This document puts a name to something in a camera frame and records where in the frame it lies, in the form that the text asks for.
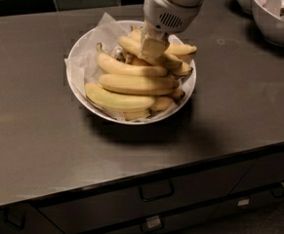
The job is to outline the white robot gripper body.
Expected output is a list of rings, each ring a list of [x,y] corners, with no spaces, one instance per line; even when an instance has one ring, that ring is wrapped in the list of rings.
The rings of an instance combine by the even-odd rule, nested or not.
[[[144,0],[144,19],[154,29],[173,34],[185,31],[201,8],[201,0]]]

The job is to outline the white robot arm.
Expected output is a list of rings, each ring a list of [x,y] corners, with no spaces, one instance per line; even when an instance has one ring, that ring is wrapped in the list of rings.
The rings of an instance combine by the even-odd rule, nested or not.
[[[157,59],[168,49],[168,38],[184,32],[204,0],[144,0],[140,57]]]

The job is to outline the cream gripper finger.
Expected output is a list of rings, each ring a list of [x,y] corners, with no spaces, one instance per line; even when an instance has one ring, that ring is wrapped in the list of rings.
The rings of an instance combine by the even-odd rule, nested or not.
[[[140,56],[157,59],[164,54],[169,45],[167,33],[154,29],[147,22],[143,24],[139,52]]]

